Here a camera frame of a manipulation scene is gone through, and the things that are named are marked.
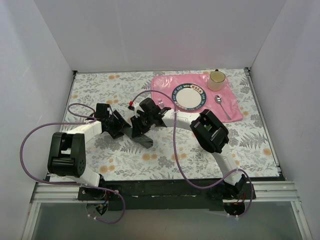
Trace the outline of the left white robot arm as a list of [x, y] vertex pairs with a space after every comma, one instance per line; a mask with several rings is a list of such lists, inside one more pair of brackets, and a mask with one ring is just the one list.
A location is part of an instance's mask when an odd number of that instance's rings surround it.
[[78, 127], [52, 135], [47, 169], [51, 174], [90, 186], [89, 194], [101, 200], [106, 196], [106, 187], [100, 183], [101, 175], [87, 166], [86, 143], [104, 132], [117, 139], [131, 125], [107, 103], [98, 103], [93, 113], [84, 119]]

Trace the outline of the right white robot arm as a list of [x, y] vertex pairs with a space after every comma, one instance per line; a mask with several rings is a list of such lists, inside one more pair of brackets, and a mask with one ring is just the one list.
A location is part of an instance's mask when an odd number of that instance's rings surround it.
[[[237, 168], [237, 164], [230, 153], [229, 131], [225, 125], [209, 109], [201, 113], [178, 112], [175, 108], [160, 108], [151, 98], [146, 98], [138, 105], [133, 101], [128, 109], [134, 111], [130, 118], [132, 123], [132, 137], [140, 137], [147, 133], [152, 126], [173, 128], [173, 151], [177, 167], [185, 181], [194, 188], [211, 189], [223, 183], [224, 190], [232, 199], [237, 199], [245, 192], [244, 185], [248, 177], [244, 171]], [[192, 183], [183, 173], [177, 155], [176, 130], [191, 131], [199, 145], [210, 153], [218, 164], [222, 179], [208, 186], [199, 186]]]

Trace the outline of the grey cloth napkin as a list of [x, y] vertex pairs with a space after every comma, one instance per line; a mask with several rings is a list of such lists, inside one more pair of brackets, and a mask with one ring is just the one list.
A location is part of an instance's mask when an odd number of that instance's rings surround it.
[[142, 145], [146, 149], [151, 148], [153, 146], [153, 144], [154, 144], [154, 141], [151, 138], [149, 138], [148, 136], [144, 135], [144, 134], [140, 135], [140, 136], [137, 136], [137, 137], [132, 137], [132, 133], [133, 133], [132, 127], [125, 127], [121, 131], [127, 137], [129, 137], [130, 140], [132, 140], [135, 143], [138, 143], [138, 144]]

